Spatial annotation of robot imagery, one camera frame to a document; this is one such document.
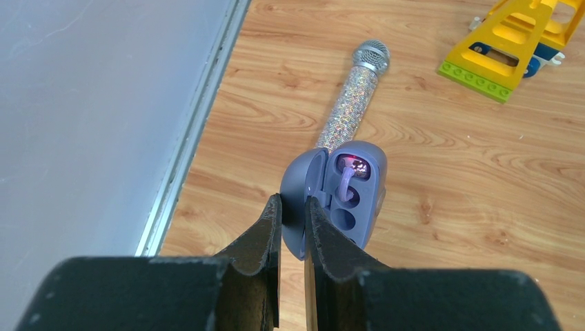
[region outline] green toy block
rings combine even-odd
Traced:
[[[509,88],[505,88],[447,61],[443,62],[439,67],[439,74],[500,103],[508,101],[512,94],[512,90]]]

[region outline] microphone grille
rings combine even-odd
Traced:
[[[353,53],[353,64],[366,66],[379,77],[388,69],[390,50],[380,40],[367,40]]]

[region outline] blue toy wheel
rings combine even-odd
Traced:
[[[471,46],[469,46],[470,50],[474,50],[475,52],[478,52],[482,55],[488,54],[490,52],[490,50],[492,49],[490,46],[486,45],[485,43],[473,43]]]
[[[534,76],[539,69],[540,61],[538,61],[535,57],[531,58],[530,62],[528,62],[526,70],[524,71],[524,78],[530,78]]]

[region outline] microphone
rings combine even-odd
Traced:
[[[390,50],[379,40],[367,40],[354,51],[353,67],[319,135],[316,148],[327,148],[331,154],[353,139],[378,79],[389,65]]]
[[[389,64],[390,51],[381,41],[368,40],[354,51],[353,67],[315,148],[284,172],[282,237],[300,260],[305,259],[305,207],[311,197],[346,237],[362,249],[368,243],[386,194],[387,160],[382,149],[353,137]]]

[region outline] white wall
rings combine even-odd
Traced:
[[[0,0],[0,330],[60,260],[133,255],[233,0]]]

